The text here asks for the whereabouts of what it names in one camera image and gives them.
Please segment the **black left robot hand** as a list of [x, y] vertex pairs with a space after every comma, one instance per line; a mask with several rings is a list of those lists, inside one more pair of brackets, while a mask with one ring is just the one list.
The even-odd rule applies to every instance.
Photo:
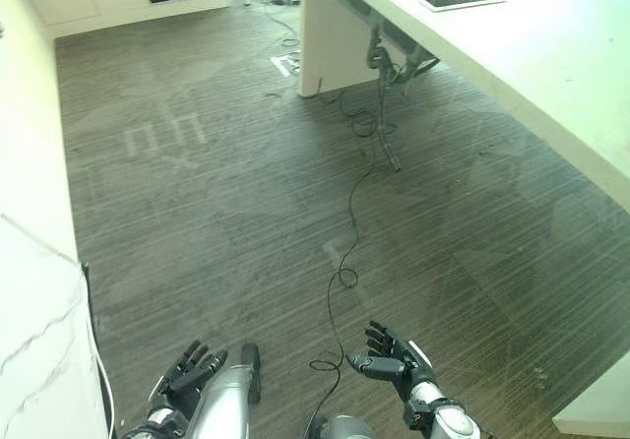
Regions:
[[227, 351], [211, 351], [199, 340], [193, 341], [157, 380], [149, 394], [149, 410], [171, 408], [191, 416], [201, 392], [221, 370]]

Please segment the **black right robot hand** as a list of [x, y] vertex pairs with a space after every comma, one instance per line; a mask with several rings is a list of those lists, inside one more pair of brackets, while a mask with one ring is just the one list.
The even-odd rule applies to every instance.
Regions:
[[416, 386], [437, 385], [430, 361], [411, 341], [374, 320], [369, 321], [364, 334], [367, 352], [346, 355], [347, 363], [355, 372], [391, 383], [403, 402], [411, 398]]

